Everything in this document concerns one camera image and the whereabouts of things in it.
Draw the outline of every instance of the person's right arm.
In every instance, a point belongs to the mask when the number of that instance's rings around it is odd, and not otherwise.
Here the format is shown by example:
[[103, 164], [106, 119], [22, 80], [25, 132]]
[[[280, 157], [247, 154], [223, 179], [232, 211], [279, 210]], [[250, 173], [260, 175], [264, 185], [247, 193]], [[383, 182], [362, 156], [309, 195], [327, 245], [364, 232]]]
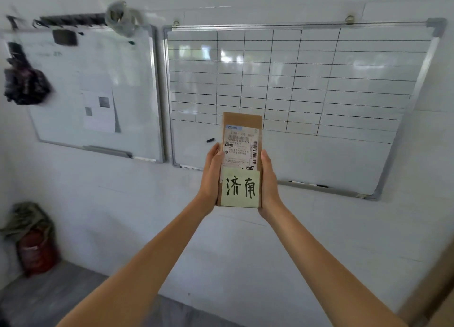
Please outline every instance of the person's right arm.
[[271, 160], [262, 151], [260, 215], [270, 224], [335, 327], [406, 324], [328, 252], [282, 203]]

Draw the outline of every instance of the black eraser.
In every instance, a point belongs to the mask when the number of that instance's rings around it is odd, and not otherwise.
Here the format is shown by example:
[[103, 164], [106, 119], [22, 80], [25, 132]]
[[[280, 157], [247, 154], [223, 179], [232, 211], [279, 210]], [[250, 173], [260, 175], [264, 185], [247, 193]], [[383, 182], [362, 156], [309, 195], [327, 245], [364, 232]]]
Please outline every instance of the black eraser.
[[54, 42], [59, 45], [77, 46], [76, 32], [71, 30], [53, 30]]

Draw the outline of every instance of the yellow sticky note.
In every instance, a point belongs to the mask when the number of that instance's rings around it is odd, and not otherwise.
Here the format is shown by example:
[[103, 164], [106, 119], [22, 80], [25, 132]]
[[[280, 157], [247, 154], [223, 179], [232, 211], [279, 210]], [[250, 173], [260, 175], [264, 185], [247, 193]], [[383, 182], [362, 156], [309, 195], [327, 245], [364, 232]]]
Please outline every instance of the yellow sticky note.
[[221, 205], [258, 208], [260, 171], [224, 167]]

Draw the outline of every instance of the brown package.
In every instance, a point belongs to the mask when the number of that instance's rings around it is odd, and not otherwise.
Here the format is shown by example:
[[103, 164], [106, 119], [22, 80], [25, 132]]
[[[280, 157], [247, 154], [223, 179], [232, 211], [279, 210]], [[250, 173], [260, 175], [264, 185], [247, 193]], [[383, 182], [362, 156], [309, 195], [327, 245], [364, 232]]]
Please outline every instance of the brown package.
[[[244, 113], [232, 113], [232, 112], [224, 112], [223, 113], [223, 142], [221, 143], [221, 148], [224, 151], [224, 135], [225, 135], [225, 128], [226, 125], [235, 125], [235, 126], [244, 126], [244, 127], [251, 127], [254, 129], [260, 130], [260, 137], [258, 141], [258, 155], [257, 155], [257, 170], [260, 171], [260, 190], [259, 190], [259, 197], [258, 197], [258, 206], [259, 208], [262, 207], [262, 159], [260, 157], [260, 153], [262, 151], [262, 116], [259, 115], [247, 115]], [[221, 197], [222, 197], [222, 183], [219, 183], [219, 193], [218, 193], [218, 201], [216, 202], [217, 206], [221, 206]]]

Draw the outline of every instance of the white paper sheet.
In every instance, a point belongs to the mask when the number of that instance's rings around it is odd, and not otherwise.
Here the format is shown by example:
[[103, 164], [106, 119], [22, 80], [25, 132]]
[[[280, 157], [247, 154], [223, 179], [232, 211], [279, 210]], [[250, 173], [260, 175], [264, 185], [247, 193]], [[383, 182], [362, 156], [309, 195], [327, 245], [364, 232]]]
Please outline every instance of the white paper sheet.
[[115, 132], [115, 107], [112, 84], [107, 75], [80, 74], [85, 107], [83, 126], [102, 132]]

